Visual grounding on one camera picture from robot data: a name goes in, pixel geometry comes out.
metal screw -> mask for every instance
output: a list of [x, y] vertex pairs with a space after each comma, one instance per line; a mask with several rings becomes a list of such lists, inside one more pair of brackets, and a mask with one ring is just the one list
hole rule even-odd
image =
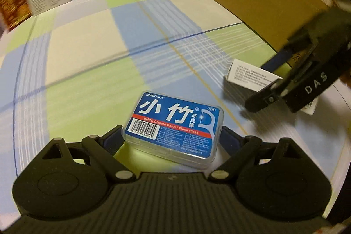
[[130, 179], [133, 176], [133, 173], [131, 171], [124, 170], [124, 171], [118, 171], [115, 174], [115, 176], [118, 179], [127, 180], [127, 179]]
[[280, 96], [286, 96], [287, 95], [287, 93], [288, 93], [289, 91], [287, 90], [287, 89], [284, 89], [282, 92], [281, 92], [281, 94], [280, 94]]
[[211, 176], [217, 180], [224, 180], [229, 177], [229, 173], [227, 171], [217, 170], [213, 171]]

checkered tablecloth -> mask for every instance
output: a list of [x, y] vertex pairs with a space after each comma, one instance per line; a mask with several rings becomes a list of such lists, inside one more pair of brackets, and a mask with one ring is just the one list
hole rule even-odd
[[[73, 0], [5, 33], [0, 228], [19, 215], [12, 183], [50, 138], [74, 142], [125, 124], [145, 90], [220, 105], [224, 124], [241, 135], [293, 138], [331, 180], [333, 203], [350, 163], [347, 88], [331, 86], [313, 116], [283, 103], [250, 114], [243, 104], [251, 92], [224, 81], [234, 58], [259, 66], [274, 54], [213, 0]], [[127, 144], [115, 157], [136, 173], [193, 170]], [[219, 147], [206, 172], [227, 158]]]

beige square pattern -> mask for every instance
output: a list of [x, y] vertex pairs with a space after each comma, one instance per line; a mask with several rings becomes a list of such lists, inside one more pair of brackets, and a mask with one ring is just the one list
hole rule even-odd
[[46, 85], [126, 53], [109, 9], [72, 21], [51, 33]]
[[203, 31], [242, 21], [214, 0], [170, 0]]

